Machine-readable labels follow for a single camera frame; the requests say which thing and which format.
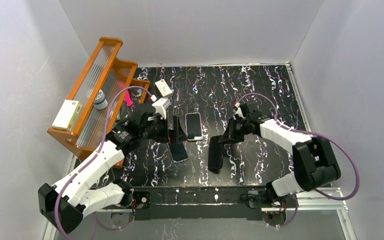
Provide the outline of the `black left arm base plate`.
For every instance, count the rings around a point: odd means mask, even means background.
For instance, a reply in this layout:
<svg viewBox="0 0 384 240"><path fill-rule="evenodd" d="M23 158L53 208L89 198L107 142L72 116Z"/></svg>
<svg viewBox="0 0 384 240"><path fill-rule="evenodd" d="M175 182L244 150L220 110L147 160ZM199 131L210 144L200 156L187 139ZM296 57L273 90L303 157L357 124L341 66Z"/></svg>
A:
<svg viewBox="0 0 384 240"><path fill-rule="evenodd" d="M150 197L150 193L144 190L134 191L125 196L110 212L113 226L121 228L140 220L140 215L150 208Z"/></svg>

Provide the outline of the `blue smartphone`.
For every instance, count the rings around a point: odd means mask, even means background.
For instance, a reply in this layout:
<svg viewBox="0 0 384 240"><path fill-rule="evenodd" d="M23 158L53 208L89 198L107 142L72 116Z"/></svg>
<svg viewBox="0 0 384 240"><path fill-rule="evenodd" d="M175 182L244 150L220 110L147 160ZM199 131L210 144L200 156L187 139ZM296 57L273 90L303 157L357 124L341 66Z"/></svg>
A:
<svg viewBox="0 0 384 240"><path fill-rule="evenodd" d="M168 148L174 164L179 164L188 160L189 156L183 143L169 143Z"/></svg>

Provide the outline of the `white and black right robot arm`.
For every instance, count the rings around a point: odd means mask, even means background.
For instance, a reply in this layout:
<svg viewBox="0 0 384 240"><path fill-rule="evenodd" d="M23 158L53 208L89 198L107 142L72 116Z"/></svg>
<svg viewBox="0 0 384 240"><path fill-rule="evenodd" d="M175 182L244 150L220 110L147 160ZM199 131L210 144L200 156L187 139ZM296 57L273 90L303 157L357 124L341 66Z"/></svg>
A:
<svg viewBox="0 0 384 240"><path fill-rule="evenodd" d="M210 144L220 160L224 145L241 143L253 134L270 140L292 156L293 171L266 184L264 200L274 201L286 195L309 192L341 177L341 170L330 141L287 130L271 116L262 114L255 104L240 104L228 121L223 135Z"/></svg>

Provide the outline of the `black phone case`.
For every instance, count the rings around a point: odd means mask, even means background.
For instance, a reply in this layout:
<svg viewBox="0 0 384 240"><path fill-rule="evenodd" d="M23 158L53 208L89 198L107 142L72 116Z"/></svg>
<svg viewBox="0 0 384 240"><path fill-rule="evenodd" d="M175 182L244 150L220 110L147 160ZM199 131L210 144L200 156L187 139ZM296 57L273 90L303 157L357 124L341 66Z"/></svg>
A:
<svg viewBox="0 0 384 240"><path fill-rule="evenodd" d="M221 137L221 135L212 136L209 141L207 166L213 173L219 173L223 167L224 144L219 143Z"/></svg>

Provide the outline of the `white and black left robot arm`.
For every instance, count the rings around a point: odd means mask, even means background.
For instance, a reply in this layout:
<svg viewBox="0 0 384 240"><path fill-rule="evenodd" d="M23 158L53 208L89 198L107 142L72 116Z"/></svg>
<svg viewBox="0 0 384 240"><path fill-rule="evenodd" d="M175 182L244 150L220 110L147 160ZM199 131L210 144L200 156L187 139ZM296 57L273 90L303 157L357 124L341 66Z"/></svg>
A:
<svg viewBox="0 0 384 240"><path fill-rule="evenodd" d="M92 189L92 186L137 149L142 140L179 144L187 140L187 135L176 115L173 116L173 129L169 129L163 105L139 104L103 136L98 148L73 171L53 185L44 183L38 189L40 213L67 236L86 216L111 205L129 205L134 192L129 183L115 180L102 188Z"/></svg>

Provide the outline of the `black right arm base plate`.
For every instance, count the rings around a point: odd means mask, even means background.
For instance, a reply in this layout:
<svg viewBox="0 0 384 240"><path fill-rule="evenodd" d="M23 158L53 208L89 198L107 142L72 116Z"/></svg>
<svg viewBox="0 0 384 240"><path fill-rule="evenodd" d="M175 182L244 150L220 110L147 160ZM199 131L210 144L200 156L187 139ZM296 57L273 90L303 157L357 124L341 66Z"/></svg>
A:
<svg viewBox="0 0 384 240"><path fill-rule="evenodd" d="M250 209L261 209L265 224L276 229L289 225L299 209L295 194L277 197L265 190L250 190L240 198Z"/></svg>

